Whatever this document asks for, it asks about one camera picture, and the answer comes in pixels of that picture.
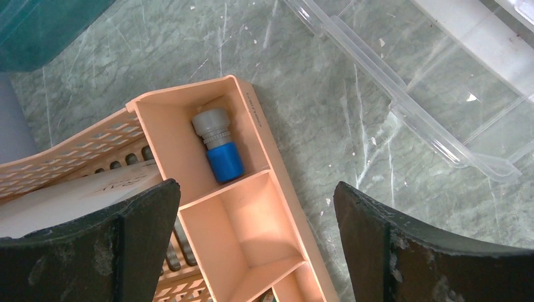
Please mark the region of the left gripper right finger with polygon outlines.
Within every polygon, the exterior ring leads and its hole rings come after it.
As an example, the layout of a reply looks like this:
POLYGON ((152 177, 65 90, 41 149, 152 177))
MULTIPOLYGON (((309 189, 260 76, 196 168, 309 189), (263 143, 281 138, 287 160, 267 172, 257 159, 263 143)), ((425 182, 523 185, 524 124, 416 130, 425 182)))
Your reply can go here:
POLYGON ((533 251, 436 228, 345 182, 333 196, 357 301, 532 301, 533 251))

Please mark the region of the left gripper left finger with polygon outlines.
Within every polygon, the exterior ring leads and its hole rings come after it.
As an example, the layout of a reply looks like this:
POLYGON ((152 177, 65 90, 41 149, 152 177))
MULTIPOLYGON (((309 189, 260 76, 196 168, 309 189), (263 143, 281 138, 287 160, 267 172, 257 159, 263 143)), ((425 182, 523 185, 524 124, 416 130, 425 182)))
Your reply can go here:
POLYGON ((1 239, 2 301, 152 301, 181 191, 174 179, 21 238, 1 239))

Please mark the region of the clear plastic drawer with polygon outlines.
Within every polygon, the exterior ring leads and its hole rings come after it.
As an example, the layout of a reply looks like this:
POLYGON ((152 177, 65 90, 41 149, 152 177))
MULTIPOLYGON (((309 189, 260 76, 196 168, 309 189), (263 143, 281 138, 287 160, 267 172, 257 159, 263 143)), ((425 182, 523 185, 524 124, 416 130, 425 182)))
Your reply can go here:
MULTIPOLYGON (((533 153, 533 102, 514 92, 413 1, 289 1, 390 97, 391 112, 456 168, 517 179, 533 153)), ((533 47, 532 1, 480 1, 533 47)))

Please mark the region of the teal plastic bin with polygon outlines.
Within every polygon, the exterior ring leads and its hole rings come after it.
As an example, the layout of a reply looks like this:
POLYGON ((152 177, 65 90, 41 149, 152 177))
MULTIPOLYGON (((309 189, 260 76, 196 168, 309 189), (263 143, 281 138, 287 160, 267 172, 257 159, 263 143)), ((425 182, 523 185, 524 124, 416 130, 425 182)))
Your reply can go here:
POLYGON ((114 2, 110 0, 1 1, 1 71, 42 68, 114 2))

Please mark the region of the white plastic drawer unit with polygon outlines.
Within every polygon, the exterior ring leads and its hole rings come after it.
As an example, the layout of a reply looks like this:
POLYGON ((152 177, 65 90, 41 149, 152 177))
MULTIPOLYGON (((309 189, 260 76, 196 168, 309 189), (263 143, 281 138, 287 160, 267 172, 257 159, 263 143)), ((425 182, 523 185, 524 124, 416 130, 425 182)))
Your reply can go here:
POLYGON ((533 47, 480 1, 413 1, 514 92, 533 102, 533 47))

